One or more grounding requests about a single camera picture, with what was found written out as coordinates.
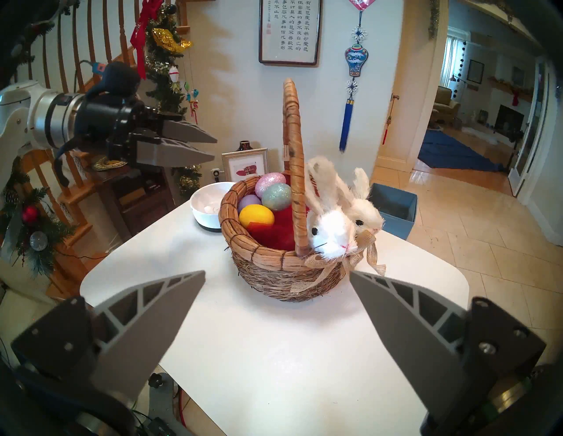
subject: wooden floor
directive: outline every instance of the wooden floor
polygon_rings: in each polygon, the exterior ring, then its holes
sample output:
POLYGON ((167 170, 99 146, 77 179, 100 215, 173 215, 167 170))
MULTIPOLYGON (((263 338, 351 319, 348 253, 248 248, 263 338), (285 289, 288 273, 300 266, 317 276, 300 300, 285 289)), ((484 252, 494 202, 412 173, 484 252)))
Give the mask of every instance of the wooden floor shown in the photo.
MULTIPOLYGON (((498 145, 493 146, 475 136, 471 136, 451 127, 445 127, 444 133, 467 145, 472 150, 490 159, 496 164, 502 163, 503 165, 506 165, 508 162, 511 149, 505 144, 499 143, 498 145)), ((462 182, 471 183, 472 185, 481 186, 483 188, 512 196, 512 190, 510 189, 510 183, 508 183, 507 173, 477 171, 474 169, 430 168, 418 159, 414 169, 424 173, 435 174, 437 176, 448 177, 462 182)))

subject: purple egg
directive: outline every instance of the purple egg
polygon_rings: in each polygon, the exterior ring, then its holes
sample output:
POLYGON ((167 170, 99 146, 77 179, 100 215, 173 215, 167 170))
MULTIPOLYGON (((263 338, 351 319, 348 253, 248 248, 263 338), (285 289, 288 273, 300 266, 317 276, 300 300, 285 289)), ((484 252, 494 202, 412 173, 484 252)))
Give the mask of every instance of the purple egg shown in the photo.
POLYGON ((285 176, 281 173, 268 173, 264 174, 260 177, 260 180, 256 182, 256 186, 254 186, 254 193, 262 198, 262 194, 266 191, 270 186, 275 185, 276 183, 285 183, 285 176))
POLYGON ((246 196, 243 197, 242 200, 239 201, 239 206, 237 207, 237 210, 239 211, 239 213, 240 213, 241 210, 243 210, 249 204, 262 204, 262 202, 254 194, 246 195, 246 196))

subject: bunny ear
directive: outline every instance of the bunny ear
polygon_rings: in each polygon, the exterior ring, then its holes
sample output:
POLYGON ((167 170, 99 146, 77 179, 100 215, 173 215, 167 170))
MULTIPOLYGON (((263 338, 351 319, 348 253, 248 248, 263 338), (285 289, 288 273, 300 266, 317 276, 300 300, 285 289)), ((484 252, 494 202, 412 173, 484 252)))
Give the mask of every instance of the bunny ear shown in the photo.
POLYGON ((351 207, 354 201, 354 194, 339 175, 336 175, 336 189, 338 192, 338 204, 344 209, 351 207))
POLYGON ((323 207, 315 194, 315 187, 311 182, 311 168, 309 163, 305 164, 305 203, 317 215, 323 214, 323 207))
POLYGON ((352 188, 354 192, 354 196, 357 199, 363 199, 369 197, 369 178, 368 175, 362 168, 356 168, 354 170, 354 174, 356 174, 356 178, 354 180, 354 188, 352 188))
POLYGON ((317 156, 308 165, 319 191, 321 205, 326 211, 334 209, 338 205, 334 164, 324 156, 317 156))

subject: blue bin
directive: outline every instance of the blue bin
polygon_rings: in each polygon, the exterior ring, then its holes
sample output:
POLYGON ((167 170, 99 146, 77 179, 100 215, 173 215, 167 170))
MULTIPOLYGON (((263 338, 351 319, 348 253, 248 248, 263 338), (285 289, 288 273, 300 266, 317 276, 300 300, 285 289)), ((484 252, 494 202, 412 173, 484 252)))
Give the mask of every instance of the blue bin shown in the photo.
POLYGON ((368 200, 385 220, 383 230, 406 240, 417 216, 416 194, 374 183, 368 200))

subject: easter egg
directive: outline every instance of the easter egg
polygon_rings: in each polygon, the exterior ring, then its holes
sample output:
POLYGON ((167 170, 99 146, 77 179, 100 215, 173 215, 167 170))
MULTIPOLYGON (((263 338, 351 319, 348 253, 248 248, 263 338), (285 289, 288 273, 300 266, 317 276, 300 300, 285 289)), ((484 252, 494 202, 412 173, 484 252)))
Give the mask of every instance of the easter egg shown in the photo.
POLYGON ((262 194, 262 204, 271 210, 283 210, 291 204, 291 188, 285 183, 276 183, 262 194))
POLYGON ((274 224, 274 214, 270 209, 261 204, 249 204, 240 211, 239 221, 244 228, 248 228, 250 223, 274 224))
POLYGON ((260 177, 254 186, 254 193, 262 198, 262 194, 272 185, 276 183, 285 183, 285 176, 281 173, 268 173, 260 177))
POLYGON ((262 202, 254 194, 246 195, 243 197, 242 200, 239 201, 239 206, 237 207, 238 212, 240 213, 240 211, 243 210, 249 204, 262 204, 262 202))

